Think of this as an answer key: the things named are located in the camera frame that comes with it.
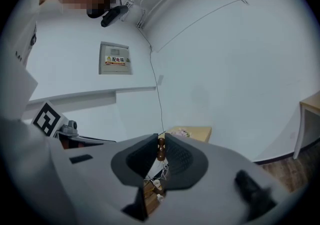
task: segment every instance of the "warning sign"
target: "warning sign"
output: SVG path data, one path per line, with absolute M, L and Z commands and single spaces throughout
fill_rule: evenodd
M 125 58 L 123 57 L 113 57 L 113 56 L 106 56 L 105 57 L 105 64 L 106 65 L 118 65 L 118 66 L 125 66 Z

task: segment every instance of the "black baseboard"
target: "black baseboard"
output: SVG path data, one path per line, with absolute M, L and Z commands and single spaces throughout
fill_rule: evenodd
M 310 143 L 309 145 L 304 146 L 303 148 L 301 148 L 299 153 L 302 153 L 302 152 L 310 149 L 311 147 L 313 147 L 314 145 L 316 145 L 319 142 L 320 142 L 320 138 L 315 140 L 314 142 Z M 290 158 L 290 157 L 293 157 L 293 156 L 294 156 L 294 152 L 286 154 L 286 155 L 278 156 L 278 157 L 275 157 L 275 158 L 267 159 L 267 160 L 257 161 L 257 162 L 254 162 L 254 163 L 257 164 L 257 165 L 266 165 L 266 164 L 277 162 L 277 161 L 280 161 L 280 160 L 283 160 L 283 159 L 287 159 L 287 158 Z

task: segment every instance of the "wooden table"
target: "wooden table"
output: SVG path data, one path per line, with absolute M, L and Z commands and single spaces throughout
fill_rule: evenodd
M 207 143 L 210 139 L 212 128 L 211 127 L 193 127 L 193 126 L 176 126 L 167 130 L 166 133 L 172 133 L 179 131 L 179 129 L 185 129 L 188 133 L 191 133 L 190 138 L 200 142 Z M 165 133 L 159 135 L 159 138 L 164 138 Z
M 305 136 L 305 115 L 306 111 L 310 111 L 318 116 L 320 116 L 320 91 L 315 93 L 314 95 L 300 101 L 300 129 L 298 138 L 295 144 L 293 159 L 297 159 L 302 143 L 304 141 Z

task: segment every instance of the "black headphones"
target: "black headphones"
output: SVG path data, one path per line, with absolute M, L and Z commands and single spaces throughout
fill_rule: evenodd
M 128 12 L 128 7 L 126 5 L 122 5 L 122 1 L 120 0 L 119 6 L 116 6 L 114 8 L 109 8 L 110 4 L 106 4 L 107 7 L 105 9 L 88 9 L 86 10 L 86 14 L 90 18 L 99 18 L 100 16 L 104 15 L 106 12 L 108 12 L 105 16 L 103 16 L 103 20 L 101 21 L 101 26 L 102 27 L 108 27 L 111 24 L 115 23 L 117 19 Z

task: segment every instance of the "white table leg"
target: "white table leg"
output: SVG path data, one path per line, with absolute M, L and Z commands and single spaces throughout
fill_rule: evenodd
M 304 140 L 305 136 L 305 114 L 306 114 L 306 109 L 303 105 L 300 106 L 300 112 L 301 112 L 301 119 L 300 119 L 300 129 L 299 129 L 299 134 L 298 134 L 298 139 L 296 140 L 295 148 L 294 148 L 294 154 L 293 154 L 293 159 L 297 159 L 302 142 Z

